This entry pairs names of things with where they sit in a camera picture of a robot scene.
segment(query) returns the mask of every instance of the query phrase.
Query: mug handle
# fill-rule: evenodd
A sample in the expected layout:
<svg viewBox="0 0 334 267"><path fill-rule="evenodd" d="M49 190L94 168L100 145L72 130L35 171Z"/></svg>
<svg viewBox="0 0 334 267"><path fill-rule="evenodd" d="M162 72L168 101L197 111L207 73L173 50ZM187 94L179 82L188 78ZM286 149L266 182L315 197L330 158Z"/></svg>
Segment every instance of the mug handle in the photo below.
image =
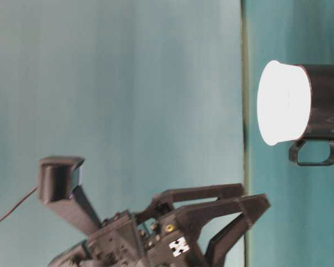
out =
<svg viewBox="0 0 334 267"><path fill-rule="evenodd" d="M334 164L334 141L327 141L330 148L329 157L322 162L299 162L298 152L302 146L309 140L298 140L289 148L288 158L298 166L330 166Z"/></svg>

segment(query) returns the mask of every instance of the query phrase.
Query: brass screw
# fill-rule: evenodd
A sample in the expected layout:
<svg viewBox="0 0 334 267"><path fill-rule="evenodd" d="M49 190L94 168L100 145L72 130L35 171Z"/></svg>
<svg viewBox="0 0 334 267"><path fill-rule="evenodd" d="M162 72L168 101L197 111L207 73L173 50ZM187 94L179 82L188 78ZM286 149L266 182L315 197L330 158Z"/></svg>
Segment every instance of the brass screw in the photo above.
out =
<svg viewBox="0 0 334 267"><path fill-rule="evenodd" d="M174 225L173 224L169 224L165 228L166 232L172 232L173 230L174 230Z"/></svg>

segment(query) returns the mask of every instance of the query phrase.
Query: black cable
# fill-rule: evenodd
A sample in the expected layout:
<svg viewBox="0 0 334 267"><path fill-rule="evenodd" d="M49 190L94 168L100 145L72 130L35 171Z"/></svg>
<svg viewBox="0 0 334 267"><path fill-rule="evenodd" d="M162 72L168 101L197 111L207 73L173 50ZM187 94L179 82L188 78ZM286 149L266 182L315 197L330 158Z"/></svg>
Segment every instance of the black cable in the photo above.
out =
<svg viewBox="0 0 334 267"><path fill-rule="evenodd" d="M23 196L8 212L6 212L3 216L0 217L0 223L7 217L9 216L17 207L19 207L21 205L21 203L23 203L26 198L28 198L29 196L31 196L35 191L36 191L37 187L31 189L27 194L25 194L25 196Z"/></svg>

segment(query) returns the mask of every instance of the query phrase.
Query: white sticker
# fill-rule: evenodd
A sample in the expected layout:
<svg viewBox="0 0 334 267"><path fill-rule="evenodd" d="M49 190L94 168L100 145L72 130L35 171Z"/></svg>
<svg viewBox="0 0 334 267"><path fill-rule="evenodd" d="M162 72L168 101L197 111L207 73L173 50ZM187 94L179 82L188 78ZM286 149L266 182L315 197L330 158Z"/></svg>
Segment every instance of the white sticker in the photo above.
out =
<svg viewBox="0 0 334 267"><path fill-rule="evenodd" d="M173 256L175 257L189 250L189 246L184 236L170 243L169 248L172 250Z"/></svg>

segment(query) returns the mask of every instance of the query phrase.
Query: teal wall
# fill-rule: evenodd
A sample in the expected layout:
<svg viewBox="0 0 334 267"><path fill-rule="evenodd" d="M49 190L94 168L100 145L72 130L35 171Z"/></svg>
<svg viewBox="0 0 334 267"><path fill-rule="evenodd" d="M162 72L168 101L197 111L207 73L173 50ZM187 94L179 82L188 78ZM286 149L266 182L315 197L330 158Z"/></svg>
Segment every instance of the teal wall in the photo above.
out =
<svg viewBox="0 0 334 267"><path fill-rule="evenodd" d="M267 146L256 115L258 82L268 61L334 63L334 0L242 3L249 190L266 192L272 204L250 232L249 266L334 266L334 166L290 163L291 143ZM313 145L302 156L324 159L327 152Z"/></svg>
<svg viewBox="0 0 334 267"><path fill-rule="evenodd" d="M0 1L0 215L50 154L87 158L100 218L243 181L240 14L239 0ZM83 238L31 197L0 224L0 267L46 266ZM227 263L243 258L240 242Z"/></svg>

